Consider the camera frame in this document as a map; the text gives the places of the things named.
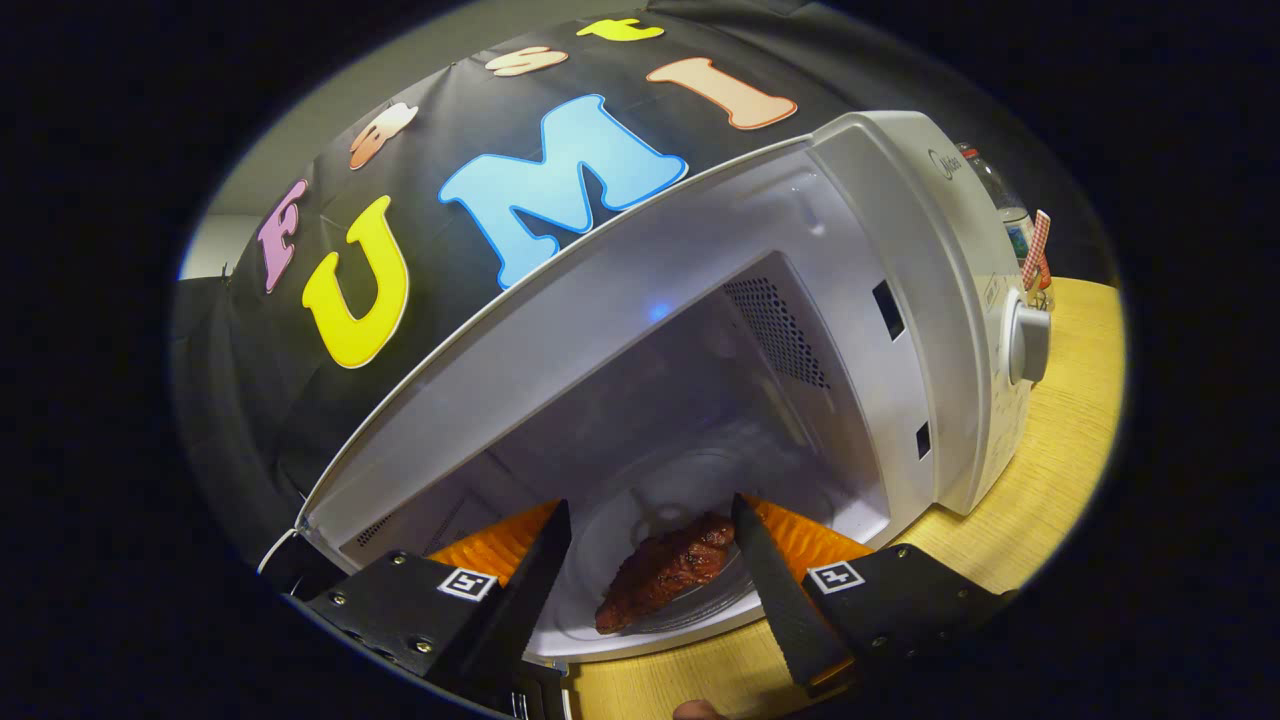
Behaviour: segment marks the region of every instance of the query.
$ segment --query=finger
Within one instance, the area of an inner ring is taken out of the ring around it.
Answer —
[[[676,706],[676,711],[671,714],[672,720],[728,720],[719,712],[716,712],[716,707],[705,700],[691,700],[689,702],[682,702]]]

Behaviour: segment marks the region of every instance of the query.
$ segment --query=plastic bottle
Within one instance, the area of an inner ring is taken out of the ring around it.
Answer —
[[[1014,255],[1018,256],[1018,266],[1020,269],[1027,261],[1027,252],[1030,249],[1032,233],[1034,231],[1030,213],[1027,211],[1027,204],[1005,182],[1005,178],[996,172],[996,168],[991,167],[991,163],[978,154],[977,147],[968,142],[957,142],[956,150],[969,161],[969,167],[978,173],[982,187],[987,190],[987,195],[991,196],[991,201],[996,205],[996,211],[1000,213],[1000,219],[1005,223],[1005,232],[1009,233],[1009,243],[1014,246]],[[1038,309],[1052,311],[1052,277],[1048,272],[1048,260],[1043,256],[1041,258],[1037,277],[1027,292]]]

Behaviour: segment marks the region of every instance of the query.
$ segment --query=orange soft gripper pad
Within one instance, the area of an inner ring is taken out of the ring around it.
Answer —
[[[498,583],[507,587],[511,575],[515,574],[520,561],[534,544],[534,538],[543,530],[543,525],[547,524],[547,519],[552,516],[552,511],[559,502],[559,500],[553,500],[518,515],[512,515],[426,557],[454,568],[497,575]]]
[[[874,552],[865,544],[854,542],[780,505],[745,493],[742,500],[755,510],[760,523],[769,530],[773,544],[778,547],[778,552],[787,562],[787,570],[791,570],[791,577],[797,583],[804,580],[809,568],[820,568]]]

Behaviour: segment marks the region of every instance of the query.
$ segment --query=steak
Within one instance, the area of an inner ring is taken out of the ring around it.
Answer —
[[[733,523],[707,512],[689,527],[646,538],[622,561],[595,611],[595,632],[617,633],[667,606],[692,585],[705,585],[724,569]]]

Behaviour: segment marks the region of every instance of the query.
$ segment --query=red checkered object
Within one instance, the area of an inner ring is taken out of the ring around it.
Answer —
[[[1048,241],[1048,214],[1044,210],[1036,210],[1036,228],[1032,231],[1032,246],[1027,250],[1027,260],[1023,263],[1023,290],[1030,290],[1032,281],[1036,279],[1036,270],[1044,258],[1044,242]]]

